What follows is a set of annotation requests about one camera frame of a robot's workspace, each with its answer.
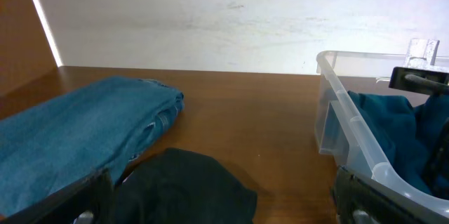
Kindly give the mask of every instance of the white strip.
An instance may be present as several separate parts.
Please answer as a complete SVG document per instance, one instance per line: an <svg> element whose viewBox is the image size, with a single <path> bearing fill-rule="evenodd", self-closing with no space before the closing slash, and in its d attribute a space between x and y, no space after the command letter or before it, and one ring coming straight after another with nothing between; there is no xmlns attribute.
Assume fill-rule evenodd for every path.
<svg viewBox="0 0 449 224"><path fill-rule="evenodd" d="M53 38L53 34L51 33L50 26L48 25L47 19L45 18L45 13L43 12L41 2L39 0L33 0L34 7L36 7L37 15L41 20L41 24L43 27L43 31L47 36L48 44L50 45L51 53L53 53L53 57L55 58L56 65L58 67L63 66L61 57L59 56L58 47L56 46L55 40Z"/></svg>

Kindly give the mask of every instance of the white backdrop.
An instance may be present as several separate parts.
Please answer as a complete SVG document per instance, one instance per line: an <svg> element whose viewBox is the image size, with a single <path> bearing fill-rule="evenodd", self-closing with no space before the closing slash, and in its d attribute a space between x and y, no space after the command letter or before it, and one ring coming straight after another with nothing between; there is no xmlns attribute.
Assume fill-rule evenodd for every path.
<svg viewBox="0 0 449 224"><path fill-rule="evenodd" d="M449 52L449 0L40 0L64 65L313 74L324 50Z"/></svg>

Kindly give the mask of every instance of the clear plastic bin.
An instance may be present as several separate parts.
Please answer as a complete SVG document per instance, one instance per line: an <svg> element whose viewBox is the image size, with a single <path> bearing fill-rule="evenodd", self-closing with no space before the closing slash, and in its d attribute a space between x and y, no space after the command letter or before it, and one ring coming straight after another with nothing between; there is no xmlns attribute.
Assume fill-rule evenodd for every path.
<svg viewBox="0 0 449 224"><path fill-rule="evenodd" d="M425 194L395 172L347 91L404 95L413 106L426 95L388 88L394 67L405 55L324 51L318 54L321 73L315 138L320 154L331 154L337 165L346 165L403 196L449 218L449 200ZM435 65L449 67L449 58Z"/></svg>

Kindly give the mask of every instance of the black cloth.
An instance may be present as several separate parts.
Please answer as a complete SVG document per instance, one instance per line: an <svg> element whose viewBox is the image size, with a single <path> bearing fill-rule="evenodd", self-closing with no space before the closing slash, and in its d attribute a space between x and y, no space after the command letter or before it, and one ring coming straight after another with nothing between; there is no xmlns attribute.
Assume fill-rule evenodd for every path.
<svg viewBox="0 0 449 224"><path fill-rule="evenodd" d="M212 157L169 148L117 189L116 224L246 224L257 194Z"/></svg>

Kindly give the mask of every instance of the wooden table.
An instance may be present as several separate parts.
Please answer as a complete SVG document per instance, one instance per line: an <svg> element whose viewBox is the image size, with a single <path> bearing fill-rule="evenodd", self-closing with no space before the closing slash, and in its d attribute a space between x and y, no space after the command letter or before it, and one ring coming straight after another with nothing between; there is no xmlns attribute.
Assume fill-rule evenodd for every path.
<svg viewBox="0 0 449 224"><path fill-rule="evenodd" d="M60 67L1 97L0 119L113 75L185 94L184 112L140 160L167 147L206 154L257 191L254 223L335 223L335 163L314 140L317 76Z"/></svg>

